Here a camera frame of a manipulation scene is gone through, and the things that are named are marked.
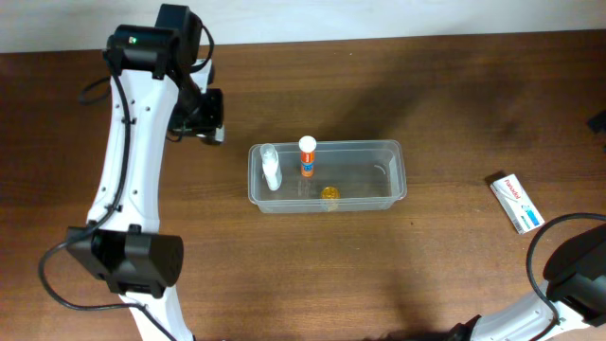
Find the white squeeze bottle clear cap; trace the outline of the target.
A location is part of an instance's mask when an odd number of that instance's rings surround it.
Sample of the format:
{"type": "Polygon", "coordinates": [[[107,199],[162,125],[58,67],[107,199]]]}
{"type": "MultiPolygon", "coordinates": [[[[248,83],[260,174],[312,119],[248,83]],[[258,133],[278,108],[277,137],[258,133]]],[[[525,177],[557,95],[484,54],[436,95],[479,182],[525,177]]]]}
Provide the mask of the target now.
{"type": "Polygon", "coordinates": [[[261,166],[269,190],[276,191],[282,183],[282,172],[279,165],[279,157],[273,144],[263,144],[260,147],[261,166]]]}

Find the small gold lid jar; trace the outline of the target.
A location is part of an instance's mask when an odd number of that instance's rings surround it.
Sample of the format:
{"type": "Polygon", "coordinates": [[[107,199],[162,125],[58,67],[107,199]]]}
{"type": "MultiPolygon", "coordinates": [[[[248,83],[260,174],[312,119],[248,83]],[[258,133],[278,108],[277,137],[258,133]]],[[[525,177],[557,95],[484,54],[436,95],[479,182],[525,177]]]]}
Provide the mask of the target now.
{"type": "Polygon", "coordinates": [[[325,187],[320,193],[321,204],[327,212],[338,209],[341,199],[340,191],[336,187],[325,187]]]}

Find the orange tube white cap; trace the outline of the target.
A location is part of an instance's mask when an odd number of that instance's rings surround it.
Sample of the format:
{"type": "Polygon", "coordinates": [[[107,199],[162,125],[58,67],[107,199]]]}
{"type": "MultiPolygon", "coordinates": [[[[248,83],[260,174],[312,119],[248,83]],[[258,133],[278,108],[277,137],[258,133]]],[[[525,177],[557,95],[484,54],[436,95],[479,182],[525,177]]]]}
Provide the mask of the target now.
{"type": "Polygon", "coordinates": [[[304,177],[312,177],[314,173],[314,159],[316,150],[316,140],[305,135],[299,139],[298,147],[300,150],[301,175],[304,177]]]}

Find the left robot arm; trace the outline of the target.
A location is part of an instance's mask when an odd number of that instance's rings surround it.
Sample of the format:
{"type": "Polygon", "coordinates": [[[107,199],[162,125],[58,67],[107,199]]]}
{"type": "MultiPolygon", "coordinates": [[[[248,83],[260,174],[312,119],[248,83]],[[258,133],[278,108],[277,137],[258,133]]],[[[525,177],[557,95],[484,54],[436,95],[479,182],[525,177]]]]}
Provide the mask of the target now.
{"type": "Polygon", "coordinates": [[[167,142],[223,143],[223,94],[198,55],[209,39],[189,7],[164,4],[150,27],[118,27],[103,53],[112,100],[103,170],[86,224],[68,229],[64,248],[119,296],[145,340],[193,338],[176,288],[184,244],[159,231],[159,178],[167,142]]]}

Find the white Panadol box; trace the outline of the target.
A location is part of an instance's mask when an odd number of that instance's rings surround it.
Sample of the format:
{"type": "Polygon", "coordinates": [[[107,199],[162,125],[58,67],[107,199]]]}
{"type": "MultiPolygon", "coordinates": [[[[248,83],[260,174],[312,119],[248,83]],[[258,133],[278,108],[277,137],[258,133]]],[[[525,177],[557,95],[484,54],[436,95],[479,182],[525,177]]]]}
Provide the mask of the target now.
{"type": "Polygon", "coordinates": [[[493,181],[490,189],[518,234],[526,234],[545,224],[545,219],[515,174],[493,181]]]}

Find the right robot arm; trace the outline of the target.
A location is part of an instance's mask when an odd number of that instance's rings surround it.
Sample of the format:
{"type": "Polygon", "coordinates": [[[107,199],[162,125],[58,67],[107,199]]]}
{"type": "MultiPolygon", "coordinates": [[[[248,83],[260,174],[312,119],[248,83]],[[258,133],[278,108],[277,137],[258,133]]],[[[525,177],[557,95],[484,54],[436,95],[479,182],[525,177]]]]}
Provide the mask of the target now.
{"type": "Polygon", "coordinates": [[[448,340],[548,340],[564,332],[605,324],[605,226],[564,242],[544,268],[539,292],[558,316],[531,292],[496,314],[457,324],[448,340]]]}

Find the dark bottle white cap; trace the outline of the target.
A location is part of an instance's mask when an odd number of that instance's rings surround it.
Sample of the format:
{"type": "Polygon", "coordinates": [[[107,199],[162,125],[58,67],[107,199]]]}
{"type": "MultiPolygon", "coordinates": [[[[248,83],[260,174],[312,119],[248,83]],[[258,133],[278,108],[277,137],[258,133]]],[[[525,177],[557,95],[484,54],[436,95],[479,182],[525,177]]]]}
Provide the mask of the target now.
{"type": "Polygon", "coordinates": [[[225,141],[225,128],[224,126],[215,128],[212,132],[198,134],[198,137],[206,145],[222,145],[225,141]]]}

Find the clear plastic container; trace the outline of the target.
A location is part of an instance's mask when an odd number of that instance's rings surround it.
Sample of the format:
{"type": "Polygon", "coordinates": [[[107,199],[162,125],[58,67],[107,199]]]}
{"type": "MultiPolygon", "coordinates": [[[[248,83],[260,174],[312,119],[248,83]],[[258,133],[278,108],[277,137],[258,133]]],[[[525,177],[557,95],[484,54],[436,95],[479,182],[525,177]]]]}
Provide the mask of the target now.
{"type": "Polygon", "coordinates": [[[260,145],[248,153],[248,197],[263,213],[327,212],[320,199],[325,187],[340,191],[340,211],[383,210],[407,194],[401,145],[396,140],[321,141],[314,174],[304,177],[296,142],[276,143],[282,183],[268,188],[261,166],[260,145]]]}

